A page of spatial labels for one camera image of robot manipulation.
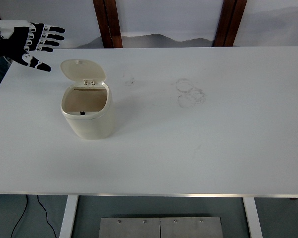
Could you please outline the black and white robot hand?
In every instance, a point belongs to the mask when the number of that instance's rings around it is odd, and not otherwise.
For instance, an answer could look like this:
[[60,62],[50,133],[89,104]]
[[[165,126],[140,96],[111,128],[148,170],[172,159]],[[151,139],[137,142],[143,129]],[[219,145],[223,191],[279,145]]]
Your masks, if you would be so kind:
[[26,20],[0,20],[0,57],[41,71],[51,67],[30,54],[31,51],[52,52],[64,40],[65,29]]

